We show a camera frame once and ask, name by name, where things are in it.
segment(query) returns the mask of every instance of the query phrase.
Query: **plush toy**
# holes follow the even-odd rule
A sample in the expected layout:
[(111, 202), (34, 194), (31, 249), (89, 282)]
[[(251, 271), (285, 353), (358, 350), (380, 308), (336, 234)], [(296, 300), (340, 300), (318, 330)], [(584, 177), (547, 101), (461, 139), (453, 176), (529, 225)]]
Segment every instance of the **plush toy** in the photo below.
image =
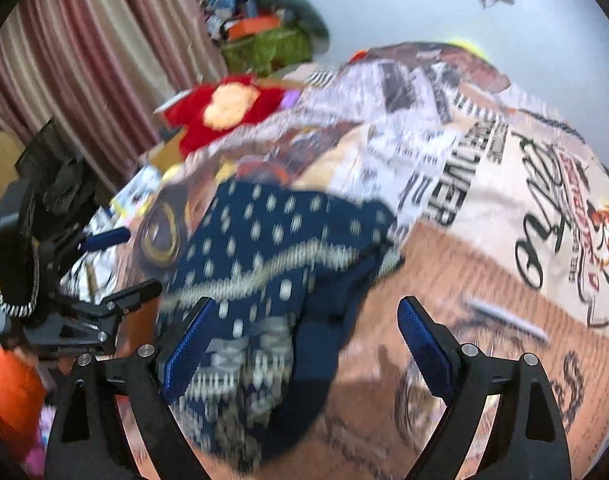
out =
[(259, 95), (256, 88), (240, 83), (219, 86), (211, 95), (211, 103), (204, 109), (204, 124), (214, 130), (237, 126)]
[(169, 126), (183, 126), (186, 131), (180, 141), (182, 156), (240, 124), (261, 123), (280, 107), (283, 88), (261, 88), (253, 81), (251, 75), (239, 75), (218, 85), (199, 85), (162, 111)]

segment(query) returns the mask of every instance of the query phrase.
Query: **red stuffed toy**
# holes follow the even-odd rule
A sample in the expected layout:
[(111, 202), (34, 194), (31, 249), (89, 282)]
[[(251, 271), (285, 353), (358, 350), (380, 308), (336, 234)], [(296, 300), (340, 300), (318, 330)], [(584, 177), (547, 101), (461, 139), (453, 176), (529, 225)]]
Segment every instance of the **red stuffed toy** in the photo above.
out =
[[(185, 128), (185, 136), (180, 141), (180, 152), (184, 158), (189, 153), (195, 152), (197, 149), (230, 133), (240, 124), (261, 123), (278, 109), (285, 90), (281, 88), (262, 88), (252, 83), (252, 81), (253, 77), (250, 75), (238, 75), (226, 77), (218, 85), (200, 85), (195, 87), (181, 101), (171, 105), (163, 112), (169, 126), (183, 126)], [(204, 123), (204, 111), (212, 104), (212, 97), (216, 89), (229, 83), (240, 83), (253, 88), (258, 97), (238, 124), (216, 130)]]

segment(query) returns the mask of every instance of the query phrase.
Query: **blue patterned cloth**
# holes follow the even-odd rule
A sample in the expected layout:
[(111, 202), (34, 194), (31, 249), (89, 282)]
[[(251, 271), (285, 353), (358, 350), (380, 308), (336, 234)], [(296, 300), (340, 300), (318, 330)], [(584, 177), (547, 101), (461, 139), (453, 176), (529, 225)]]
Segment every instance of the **blue patterned cloth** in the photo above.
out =
[(162, 333), (201, 297), (215, 300), (219, 322), (172, 406), (190, 440), (250, 472), (305, 434), (358, 306), (401, 263), (387, 240), (393, 219), (381, 202), (236, 180), (218, 187), (158, 314)]

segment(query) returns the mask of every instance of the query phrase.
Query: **newspaper print blanket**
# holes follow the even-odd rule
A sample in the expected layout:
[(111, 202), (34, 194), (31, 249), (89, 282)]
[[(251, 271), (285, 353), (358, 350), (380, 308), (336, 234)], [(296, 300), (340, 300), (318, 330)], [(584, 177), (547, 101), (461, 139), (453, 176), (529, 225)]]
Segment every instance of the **newspaper print blanket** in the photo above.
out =
[[(329, 80), (192, 154), (132, 225), (121, 286), (167, 282), (233, 175), (381, 200), (406, 263), (367, 296), (315, 428), (255, 476), (405, 477), (444, 409), (397, 329), (398, 301), (414, 294), (460, 342), (541, 358), (581, 478), (609, 434), (609, 170), (558, 111), (460, 47), (371, 49)], [(496, 405), (488, 400), (462, 478), (475, 472)], [(133, 446), (142, 475), (156, 478)], [(196, 455), (212, 478), (235, 477)]]

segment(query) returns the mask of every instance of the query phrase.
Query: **pink striped curtain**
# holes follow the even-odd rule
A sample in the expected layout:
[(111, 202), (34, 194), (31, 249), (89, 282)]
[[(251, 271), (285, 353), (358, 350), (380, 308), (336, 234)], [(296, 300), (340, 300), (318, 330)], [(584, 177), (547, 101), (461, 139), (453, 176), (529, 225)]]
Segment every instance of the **pink striped curtain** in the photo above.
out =
[(158, 142), (152, 111), (220, 79), (198, 0), (22, 0), (0, 30), (0, 130), (55, 117), (115, 189)]

